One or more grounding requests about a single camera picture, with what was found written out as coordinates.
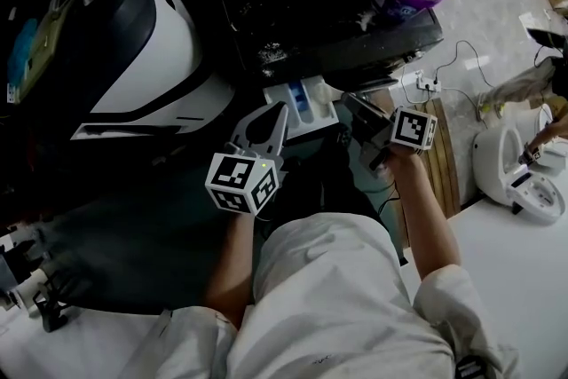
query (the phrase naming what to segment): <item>wooden board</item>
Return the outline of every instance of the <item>wooden board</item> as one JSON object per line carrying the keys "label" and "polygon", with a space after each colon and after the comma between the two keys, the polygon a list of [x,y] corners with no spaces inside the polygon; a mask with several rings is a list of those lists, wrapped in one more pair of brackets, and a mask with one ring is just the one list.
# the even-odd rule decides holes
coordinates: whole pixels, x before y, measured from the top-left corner
{"label": "wooden board", "polygon": [[[377,91],[371,95],[370,99],[373,101],[373,104],[388,113],[394,110],[394,104],[389,91]],[[427,104],[416,105],[414,109],[435,115],[438,118],[438,129],[434,136],[434,144],[431,150],[422,153],[421,159],[440,208],[444,211],[446,217],[452,217],[461,211],[460,190],[455,167],[454,150],[444,107],[439,99],[434,99]],[[402,246],[406,248],[410,245],[404,208],[400,201],[393,201],[391,204],[396,213]]]}
{"label": "wooden board", "polygon": [[[426,113],[426,107],[424,104],[416,105],[414,108],[421,113]],[[436,196],[436,200],[438,201],[442,211],[446,213],[444,187],[442,185],[438,158],[436,156],[436,144],[434,144],[430,150],[422,152],[422,160],[426,161],[424,163],[426,166],[426,172],[428,172],[428,168],[430,168],[428,178],[430,179],[432,189],[434,190],[434,195]]]}
{"label": "wooden board", "polygon": [[[432,101],[426,103],[425,106],[428,114],[436,116],[436,108]],[[435,155],[438,161],[440,179],[442,181],[442,192],[444,194],[444,213],[446,213],[446,218],[450,218],[455,215],[454,200],[452,198],[452,184],[450,182],[449,170],[447,167],[446,149],[444,148],[444,141],[442,139],[440,128],[436,128],[436,134],[434,135],[434,147],[432,147],[431,152]]]}
{"label": "wooden board", "polygon": [[460,186],[458,185],[458,172],[455,167],[454,149],[452,148],[452,140],[450,139],[450,129],[447,125],[446,112],[440,99],[434,100],[434,108],[436,109],[436,117],[438,118],[438,128],[442,135],[444,142],[444,149],[446,150],[446,161],[448,174],[450,177],[450,185],[452,187],[452,202],[454,206],[454,214],[462,211],[460,205]]}

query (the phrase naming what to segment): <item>white toilet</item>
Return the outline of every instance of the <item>white toilet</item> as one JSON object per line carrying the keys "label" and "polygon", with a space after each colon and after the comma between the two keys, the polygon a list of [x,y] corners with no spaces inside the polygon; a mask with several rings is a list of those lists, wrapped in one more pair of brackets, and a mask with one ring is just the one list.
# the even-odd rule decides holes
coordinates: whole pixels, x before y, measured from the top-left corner
{"label": "white toilet", "polygon": [[[552,122],[552,111],[547,104],[517,113],[515,124],[521,137],[521,142],[527,144]],[[540,158],[536,161],[540,166],[546,166],[557,171],[565,170],[568,165],[568,141],[562,138],[553,139],[540,148]]]}
{"label": "white toilet", "polygon": [[473,172],[478,188],[494,201],[544,223],[554,223],[566,209],[564,197],[549,178],[518,163],[524,150],[516,128],[502,125],[474,140]]}

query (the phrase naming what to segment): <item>black panel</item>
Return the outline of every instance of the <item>black panel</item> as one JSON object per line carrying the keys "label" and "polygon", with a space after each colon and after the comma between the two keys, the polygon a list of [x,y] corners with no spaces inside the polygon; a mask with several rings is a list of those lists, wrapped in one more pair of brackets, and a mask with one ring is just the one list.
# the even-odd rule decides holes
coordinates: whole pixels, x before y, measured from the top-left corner
{"label": "black panel", "polygon": [[68,140],[154,32],[154,0],[72,6],[55,59],[21,104],[35,135]]}
{"label": "black panel", "polygon": [[566,37],[560,34],[555,34],[548,30],[541,30],[539,28],[528,28],[526,31],[536,43],[540,46],[546,46],[552,49],[563,49],[566,43]]}
{"label": "black panel", "polygon": [[335,75],[342,89],[377,83],[442,39],[433,12],[393,27],[372,12],[372,0],[224,0],[228,22],[251,82],[270,86]]}
{"label": "black panel", "polygon": [[[0,0],[0,61],[4,64],[0,67],[0,83],[5,88],[7,84],[5,62],[12,53],[13,42],[20,29],[14,24],[14,21],[8,20],[12,8],[18,5],[19,0]],[[3,95],[0,98],[0,114],[8,114],[8,109],[12,105],[6,104],[6,97]]]}
{"label": "black panel", "polygon": [[253,144],[263,144],[270,139],[274,126],[285,105],[286,103],[279,101],[260,117],[252,121],[247,127],[246,140]]}
{"label": "black panel", "polygon": [[515,180],[511,186],[513,188],[517,188],[519,186],[521,186],[524,182],[526,182],[529,178],[531,178],[531,173],[527,172],[526,174],[524,174],[523,176],[519,177],[517,180]]}
{"label": "black panel", "polygon": [[158,127],[155,125],[87,125],[83,127],[85,132],[90,134],[103,134],[108,132],[149,134],[152,136],[169,136],[181,130],[180,126],[172,125]]}
{"label": "black panel", "polygon": [[559,97],[568,99],[568,65],[566,59],[551,57],[555,67],[554,77],[552,78],[552,91]]}

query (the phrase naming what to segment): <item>floor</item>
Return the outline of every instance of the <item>floor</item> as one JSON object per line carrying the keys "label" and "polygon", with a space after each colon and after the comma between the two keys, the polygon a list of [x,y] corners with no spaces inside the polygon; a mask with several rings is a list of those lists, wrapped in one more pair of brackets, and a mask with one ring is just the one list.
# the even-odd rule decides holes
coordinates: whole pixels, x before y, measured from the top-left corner
{"label": "floor", "polygon": [[[442,0],[434,11],[444,30],[444,42],[394,75],[401,78],[403,71],[407,75],[404,83],[413,102],[425,101],[427,96],[415,88],[415,77],[410,74],[421,69],[425,76],[432,77],[436,68],[453,61],[458,41],[471,43],[486,81],[497,85],[533,66],[540,46],[526,34],[523,24],[568,33],[566,20],[550,10],[548,0]],[[476,96],[490,87],[477,67],[474,51],[466,43],[460,43],[457,51],[457,60],[441,68],[438,76],[445,88],[440,96],[449,122],[463,204],[477,192],[471,169],[471,145],[485,126],[477,122],[475,109],[466,96],[451,89],[464,91],[476,101]],[[543,49],[539,60],[554,53]],[[406,99],[400,84],[391,89],[391,96],[395,106],[413,104]]]}
{"label": "floor", "polygon": [[[340,119],[351,123],[348,111]],[[320,140],[285,148],[284,156],[305,158]],[[378,207],[391,194],[388,184],[357,163],[359,146],[350,148],[356,186]],[[54,221],[39,225],[49,269],[79,276],[73,302],[115,312],[158,313],[198,304],[223,242],[227,213],[217,210],[203,183],[208,162],[188,162],[135,186],[127,186]],[[383,221],[402,256],[394,211]],[[264,242],[257,222],[255,258]]]}

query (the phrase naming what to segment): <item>white appliance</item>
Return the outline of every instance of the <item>white appliance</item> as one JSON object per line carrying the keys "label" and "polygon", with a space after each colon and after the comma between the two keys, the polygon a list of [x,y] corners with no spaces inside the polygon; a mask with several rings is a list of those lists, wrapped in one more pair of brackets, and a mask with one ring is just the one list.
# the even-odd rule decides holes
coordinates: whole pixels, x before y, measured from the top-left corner
{"label": "white appliance", "polygon": [[39,22],[15,85],[36,137],[191,133],[233,99],[181,0],[52,0]]}
{"label": "white appliance", "polygon": [[323,77],[314,76],[267,87],[264,98],[267,104],[286,103],[289,109],[287,138],[292,139],[339,122],[333,104],[333,99],[341,98],[341,92],[338,97],[337,92]]}
{"label": "white appliance", "polygon": [[524,215],[553,223],[565,212],[564,197],[544,175],[518,163],[523,152],[518,131],[502,125],[474,140],[473,172],[479,189],[494,201]]}

